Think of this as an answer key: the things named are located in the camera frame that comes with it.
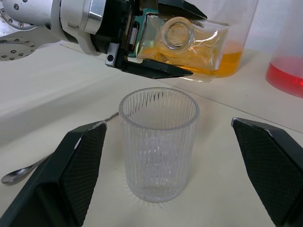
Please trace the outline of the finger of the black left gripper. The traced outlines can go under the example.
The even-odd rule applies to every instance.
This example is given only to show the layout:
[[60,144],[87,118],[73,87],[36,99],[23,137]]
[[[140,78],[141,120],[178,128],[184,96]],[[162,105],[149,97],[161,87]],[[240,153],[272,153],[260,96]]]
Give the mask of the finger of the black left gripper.
[[158,12],[194,20],[207,19],[199,8],[185,0],[159,0]]
[[121,71],[149,79],[179,78],[193,74],[189,70],[153,60],[143,60],[142,63],[125,61]]

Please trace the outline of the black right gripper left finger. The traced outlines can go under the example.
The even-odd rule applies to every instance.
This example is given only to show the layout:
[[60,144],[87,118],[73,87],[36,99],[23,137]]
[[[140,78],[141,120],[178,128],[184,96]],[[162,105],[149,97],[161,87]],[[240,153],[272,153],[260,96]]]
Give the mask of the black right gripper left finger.
[[0,218],[2,227],[83,226],[98,179],[106,122],[68,132]]

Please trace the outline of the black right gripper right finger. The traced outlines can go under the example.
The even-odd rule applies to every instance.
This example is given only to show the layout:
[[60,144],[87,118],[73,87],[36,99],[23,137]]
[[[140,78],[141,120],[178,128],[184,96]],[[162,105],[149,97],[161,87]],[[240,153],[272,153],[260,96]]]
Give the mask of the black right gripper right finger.
[[303,148],[283,129],[233,118],[248,177],[277,227],[303,225]]

